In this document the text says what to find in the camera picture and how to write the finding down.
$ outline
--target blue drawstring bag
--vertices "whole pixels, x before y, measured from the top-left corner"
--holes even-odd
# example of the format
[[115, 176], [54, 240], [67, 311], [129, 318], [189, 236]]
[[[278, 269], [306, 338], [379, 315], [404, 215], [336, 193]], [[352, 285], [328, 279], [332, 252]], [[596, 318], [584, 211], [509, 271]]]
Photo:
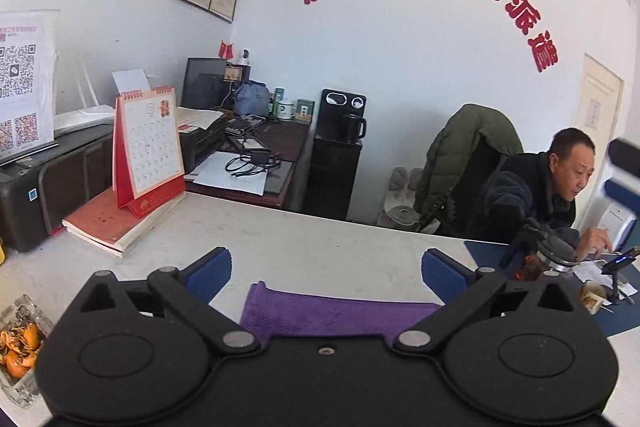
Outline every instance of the blue drawstring bag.
[[245, 80], [236, 90], [236, 114], [257, 114], [267, 116], [269, 114], [269, 89], [260, 82]]

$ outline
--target purple towel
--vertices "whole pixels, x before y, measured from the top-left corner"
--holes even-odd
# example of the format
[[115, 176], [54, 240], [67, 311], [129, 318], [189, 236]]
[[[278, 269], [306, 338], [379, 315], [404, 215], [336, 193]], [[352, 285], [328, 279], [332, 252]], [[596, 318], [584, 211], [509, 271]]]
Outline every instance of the purple towel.
[[260, 281], [251, 285], [240, 325], [262, 343], [271, 335], [382, 335], [391, 344], [406, 328], [439, 308], [434, 303], [357, 301], [284, 293], [270, 290]]

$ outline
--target man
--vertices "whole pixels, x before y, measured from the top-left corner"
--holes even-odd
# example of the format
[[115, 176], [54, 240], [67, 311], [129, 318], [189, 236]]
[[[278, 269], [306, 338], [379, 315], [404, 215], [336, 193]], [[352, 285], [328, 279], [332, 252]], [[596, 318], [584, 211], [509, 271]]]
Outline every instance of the man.
[[606, 230], [588, 229], [582, 236], [571, 228], [575, 197], [593, 174], [595, 146], [579, 129], [558, 132], [548, 152], [507, 158], [482, 188], [466, 230], [470, 239], [510, 243], [527, 217], [549, 225], [574, 247], [581, 261], [596, 250], [612, 251]]

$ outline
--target computer monitor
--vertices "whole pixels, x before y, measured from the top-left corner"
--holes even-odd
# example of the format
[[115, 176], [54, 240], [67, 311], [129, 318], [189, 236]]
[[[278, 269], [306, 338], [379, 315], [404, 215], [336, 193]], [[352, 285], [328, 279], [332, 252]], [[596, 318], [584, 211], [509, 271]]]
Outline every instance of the computer monitor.
[[180, 105], [189, 109], [220, 107], [229, 91], [225, 70], [224, 58], [188, 58]]

